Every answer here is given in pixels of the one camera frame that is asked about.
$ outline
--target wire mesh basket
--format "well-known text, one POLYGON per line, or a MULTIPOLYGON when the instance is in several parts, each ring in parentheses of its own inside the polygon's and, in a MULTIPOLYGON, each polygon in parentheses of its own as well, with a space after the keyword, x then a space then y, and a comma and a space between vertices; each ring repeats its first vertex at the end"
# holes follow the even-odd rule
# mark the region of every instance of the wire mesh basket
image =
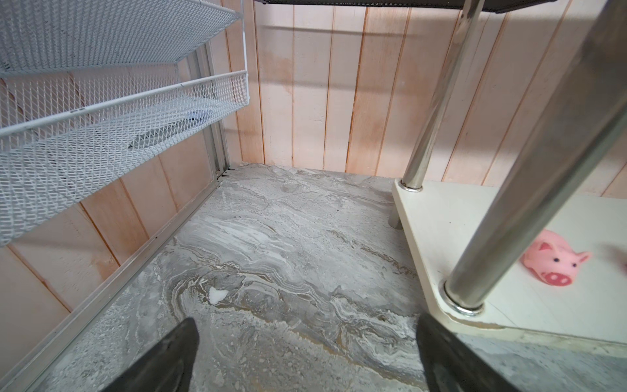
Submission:
POLYGON ((241 16, 198 0, 0 3, 0 246, 248 104, 176 63, 241 16))
POLYGON ((202 0, 3 0, 0 77, 177 63, 239 18, 202 0))

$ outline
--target stainless steel pole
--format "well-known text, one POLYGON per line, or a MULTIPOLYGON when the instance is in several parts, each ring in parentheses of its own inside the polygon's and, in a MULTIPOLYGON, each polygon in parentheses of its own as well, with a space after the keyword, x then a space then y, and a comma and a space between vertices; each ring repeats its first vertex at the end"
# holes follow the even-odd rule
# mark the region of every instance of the stainless steel pole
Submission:
POLYGON ((429 117, 423 127, 420 139, 414 146, 414 151, 411 153, 409 164, 401 180, 401 184, 407 188, 421 189, 423 187, 424 175, 431 159, 435 137, 451 98, 457 74, 460 72, 461 60, 468 47, 468 37, 477 25, 482 8, 483 0, 466 0, 464 2, 460 20, 455 26, 451 46, 431 99, 429 117))
POLYGON ((609 0, 444 283, 445 300, 481 309, 625 127, 627 1, 609 0))

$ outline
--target marble floor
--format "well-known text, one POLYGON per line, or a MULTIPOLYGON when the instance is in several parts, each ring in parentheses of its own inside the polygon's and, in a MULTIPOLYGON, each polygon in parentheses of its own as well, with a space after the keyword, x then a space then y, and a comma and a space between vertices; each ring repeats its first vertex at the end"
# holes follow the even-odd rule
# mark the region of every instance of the marble floor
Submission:
MULTIPOLYGON (((193 391, 426 391, 392 179, 249 164, 221 181, 37 390, 100 390, 191 316, 193 391)), ((622 359, 465 339, 523 390, 627 384, 622 359)))

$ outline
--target metal pole base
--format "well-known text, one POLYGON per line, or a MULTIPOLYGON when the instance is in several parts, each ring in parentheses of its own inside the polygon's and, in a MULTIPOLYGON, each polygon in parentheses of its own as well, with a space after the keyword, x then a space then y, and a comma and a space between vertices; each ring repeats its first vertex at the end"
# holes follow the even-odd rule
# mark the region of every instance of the metal pole base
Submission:
POLYGON ((451 297, 448 296, 448 294, 446 293, 446 289, 444 287, 446 283, 446 279, 443 279, 440 282, 439 285, 439 291, 440 291, 440 296, 442 297, 442 299, 444 300, 444 302, 446 302, 447 305, 449 305, 451 308, 453 308, 455 311, 457 311, 460 314, 463 314, 465 316, 468 317, 475 317, 480 315, 481 313, 483 313, 483 310, 485 309, 485 306, 483 306, 483 304, 481 304, 481 306, 479 306, 478 308, 475 309, 467 309, 465 307, 459 306, 458 304, 455 303, 455 301, 453 301, 451 299, 451 297))
POLYGON ((398 216, 398 210, 396 209, 396 206, 392 206, 392 212, 390 212, 390 217, 387 220, 387 223, 393 229, 403 229, 403 224, 401 223, 401 218, 398 216))
POLYGON ((407 191, 407 192, 422 192, 423 191, 422 185, 420 186, 420 188, 410 188, 409 186, 403 184, 403 180, 400 180, 398 184, 400 185, 402 190, 407 191))

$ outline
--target wooden plank wall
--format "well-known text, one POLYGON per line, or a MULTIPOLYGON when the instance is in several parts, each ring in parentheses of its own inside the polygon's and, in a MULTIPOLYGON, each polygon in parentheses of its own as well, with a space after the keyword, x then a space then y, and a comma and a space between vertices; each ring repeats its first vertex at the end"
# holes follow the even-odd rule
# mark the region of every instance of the wooden plank wall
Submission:
MULTIPOLYGON (((228 141, 232 155, 402 176, 459 12, 245 4, 251 105, 237 113, 237 129, 228 127, 238 133, 228 141)), ((558 0, 482 14, 427 179, 501 185, 603 4, 558 0)), ((241 33, 226 37, 214 60, 242 69, 241 33)), ((627 135, 579 191, 624 197, 626 162, 627 135)))
MULTIPOLYGON (((178 64, 182 80, 208 72, 206 51, 191 57, 193 61, 178 64)), ((88 72, 114 77, 116 72, 143 72, 139 68, 88 72)), ((86 71, 45 77, 58 86, 62 99, 57 107, 41 105, 38 92, 17 88, 22 81, 16 78, 1 80, 0 93, 27 119, 113 98, 107 92, 82 90, 79 81, 90 77, 86 71)), ((213 178, 199 132, 0 248, 0 295, 12 299, 0 305, 0 378, 213 178)))

